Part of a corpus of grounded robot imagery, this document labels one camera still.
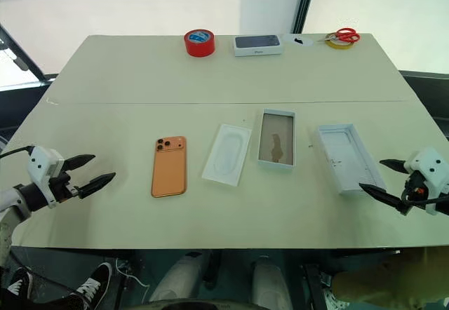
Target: tape roll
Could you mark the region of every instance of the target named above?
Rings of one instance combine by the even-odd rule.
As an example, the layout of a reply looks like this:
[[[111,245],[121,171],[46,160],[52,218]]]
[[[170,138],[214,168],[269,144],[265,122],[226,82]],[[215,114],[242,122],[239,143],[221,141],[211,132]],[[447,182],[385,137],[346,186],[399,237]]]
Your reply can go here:
[[[194,29],[184,35],[185,48],[191,56],[202,58],[215,50],[215,38],[207,29]]]
[[[329,33],[328,35],[326,35],[326,38],[328,38],[329,36],[332,36],[334,34],[335,33]],[[354,45],[354,42],[345,42],[345,41],[340,41],[338,39],[326,40],[324,42],[329,47],[332,47],[335,49],[350,49]]]

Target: red tape roll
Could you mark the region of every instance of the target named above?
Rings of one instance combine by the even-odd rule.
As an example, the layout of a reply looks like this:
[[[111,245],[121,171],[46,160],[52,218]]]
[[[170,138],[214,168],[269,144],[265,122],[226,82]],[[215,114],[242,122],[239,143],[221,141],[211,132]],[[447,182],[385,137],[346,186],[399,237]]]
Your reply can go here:
[[[214,36],[207,29],[194,29],[184,35],[185,48],[191,56],[202,58],[215,50]]]

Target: white plastic tray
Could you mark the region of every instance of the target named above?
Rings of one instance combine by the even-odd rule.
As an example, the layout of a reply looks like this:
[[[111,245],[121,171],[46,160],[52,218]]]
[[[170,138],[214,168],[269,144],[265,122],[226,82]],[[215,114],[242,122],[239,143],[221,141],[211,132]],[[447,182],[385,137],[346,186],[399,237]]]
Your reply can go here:
[[[362,191],[359,183],[386,188],[353,124],[319,126],[318,133],[340,194]]]
[[[250,129],[222,124],[202,177],[237,186],[250,136]]]

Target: black sneaker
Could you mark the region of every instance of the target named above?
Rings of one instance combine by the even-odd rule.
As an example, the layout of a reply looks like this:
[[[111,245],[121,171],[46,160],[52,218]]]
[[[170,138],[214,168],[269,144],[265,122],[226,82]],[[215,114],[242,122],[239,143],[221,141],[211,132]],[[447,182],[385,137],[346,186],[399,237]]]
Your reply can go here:
[[[25,268],[19,268],[15,271],[7,289],[20,299],[29,299],[32,285],[33,276]]]
[[[106,295],[111,280],[112,266],[109,263],[102,263],[92,273],[91,277],[87,279],[78,289],[77,292],[82,294],[91,303],[91,310],[95,310],[98,304]]]

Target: phone box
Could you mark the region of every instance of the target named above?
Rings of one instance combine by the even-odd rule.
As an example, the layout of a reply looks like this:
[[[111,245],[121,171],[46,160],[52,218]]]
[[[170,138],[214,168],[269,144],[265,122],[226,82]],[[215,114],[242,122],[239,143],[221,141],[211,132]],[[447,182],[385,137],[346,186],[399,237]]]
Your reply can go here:
[[[276,168],[296,166],[296,113],[264,109],[258,161]]]
[[[240,35],[233,41],[235,56],[282,54],[282,40],[277,35]]]
[[[318,137],[339,194],[361,192],[359,183],[386,189],[353,124],[319,126]]]

